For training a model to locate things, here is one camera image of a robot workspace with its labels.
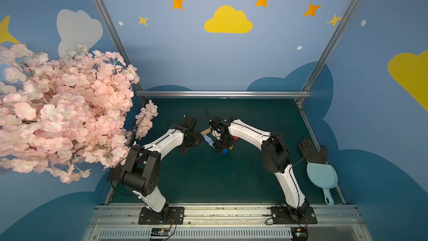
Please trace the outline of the natural wood block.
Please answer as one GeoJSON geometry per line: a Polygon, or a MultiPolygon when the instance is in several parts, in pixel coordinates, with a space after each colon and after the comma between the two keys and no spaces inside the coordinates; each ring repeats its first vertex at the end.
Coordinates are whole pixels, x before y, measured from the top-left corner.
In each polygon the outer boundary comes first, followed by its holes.
{"type": "Polygon", "coordinates": [[[204,131],[202,131],[202,132],[200,132],[200,134],[201,135],[208,135],[209,133],[211,133],[211,129],[210,128],[208,128],[208,129],[205,129],[204,131]]]}

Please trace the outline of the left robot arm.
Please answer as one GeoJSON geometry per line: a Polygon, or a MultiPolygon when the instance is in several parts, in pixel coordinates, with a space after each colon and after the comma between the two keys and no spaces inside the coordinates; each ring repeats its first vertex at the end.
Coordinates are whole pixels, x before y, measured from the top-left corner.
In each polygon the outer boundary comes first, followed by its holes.
{"type": "Polygon", "coordinates": [[[150,212],[163,215],[168,204],[157,186],[161,160],[175,148],[188,152],[203,140],[203,135],[191,127],[173,127],[151,143],[134,145],[124,160],[124,165],[115,166],[111,170],[109,180],[116,181],[137,195],[150,212]]]}

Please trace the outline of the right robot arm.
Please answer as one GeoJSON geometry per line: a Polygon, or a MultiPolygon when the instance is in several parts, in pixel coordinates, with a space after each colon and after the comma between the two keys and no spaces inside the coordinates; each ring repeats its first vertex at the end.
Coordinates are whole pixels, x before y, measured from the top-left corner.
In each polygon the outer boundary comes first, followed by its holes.
{"type": "Polygon", "coordinates": [[[215,116],[210,120],[210,128],[215,137],[214,148],[219,153],[232,147],[236,137],[258,148],[264,166],[276,176],[283,190],[289,213],[303,219],[310,205],[294,175],[289,148],[281,132],[262,131],[232,116],[225,119],[215,116]]]}

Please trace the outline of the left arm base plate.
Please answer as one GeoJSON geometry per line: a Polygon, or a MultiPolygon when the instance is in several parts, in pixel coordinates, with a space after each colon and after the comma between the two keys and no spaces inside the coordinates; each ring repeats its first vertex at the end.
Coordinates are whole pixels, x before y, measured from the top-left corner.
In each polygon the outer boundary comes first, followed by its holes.
{"type": "Polygon", "coordinates": [[[148,208],[142,208],[139,214],[139,225],[182,225],[185,215],[185,208],[182,206],[167,206],[157,213],[148,208]]]}

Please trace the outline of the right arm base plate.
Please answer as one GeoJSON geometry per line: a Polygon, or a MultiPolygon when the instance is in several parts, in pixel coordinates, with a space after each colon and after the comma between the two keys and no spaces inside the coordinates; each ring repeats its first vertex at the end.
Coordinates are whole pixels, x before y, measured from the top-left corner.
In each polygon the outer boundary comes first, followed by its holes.
{"type": "Polygon", "coordinates": [[[291,212],[286,206],[271,206],[271,217],[265,222],[267,225],[279,225],[279,224],[295,224],[301,225],[318,224],[314,209],[308,207],[304,213],[291,212]]]}

